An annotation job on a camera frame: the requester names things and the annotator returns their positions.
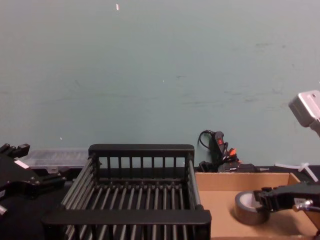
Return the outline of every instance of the black plastic basket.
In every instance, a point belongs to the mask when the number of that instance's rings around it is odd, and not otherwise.
[[[43,217],[45,238],[209,240],[193,166],[192,145],[92,145],[61,207]]]

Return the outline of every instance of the power cord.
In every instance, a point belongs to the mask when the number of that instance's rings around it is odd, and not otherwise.
[[[204,130],[200,133],[199,137],[198,137],[198,144],[201,143],[202,146],[204,146],[206,149],[210,149],[209,146],[205,145],[204,142],[201,140],[201,136],[204,135],[204,134],[209,134],[211,137],[214,136],[215,132],[214,131],[211,131],[211,130]]]
[[[210,135],[209,145],[204,144],[202,141],[203,135]],[[237,162],[236,150],[231,148],[228,150],[228,142],[224,142],[224,134],[221,131],[212,131],[206,129],[199,134],[198,144],[200,143],[203,147],[210,150],[211,162],[202,161],[199,164],[202,172],[217,172],[219,166],[225,163]]]

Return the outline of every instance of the gray duct tape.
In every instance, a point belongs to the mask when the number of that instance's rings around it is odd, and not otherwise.
[[[240,223],[246,225],[262,224],[270,217],[270,212],[255,200],[252,191],[243,191],[235,196],[234,214]]]

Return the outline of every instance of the black handheld tool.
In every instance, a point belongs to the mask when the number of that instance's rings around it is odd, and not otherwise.
[[[13,195],[36,197],[64,186],[66,178],[60,173],[38,176],[27,164],[15,159],[26,156],[29,149],[29,144],[0,147],[0,200]]]
[[[209,146],[205,145],[201,139],[202,135],[209,135]],[[205,130],[200,133],[198,142],[210,150],[212,162],[202,161],[199,164],[200,172],[234,172],[239,168],[239,159],[236,149],[228,150],[228,142],[224,141],[222,131]]]

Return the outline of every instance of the painted wall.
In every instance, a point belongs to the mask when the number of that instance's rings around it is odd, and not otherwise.
[[[318,0],[1,0],[0,143],[197,146],[212,129],[245,163],[318,164],[288,102],[319,89],[319,22]]]

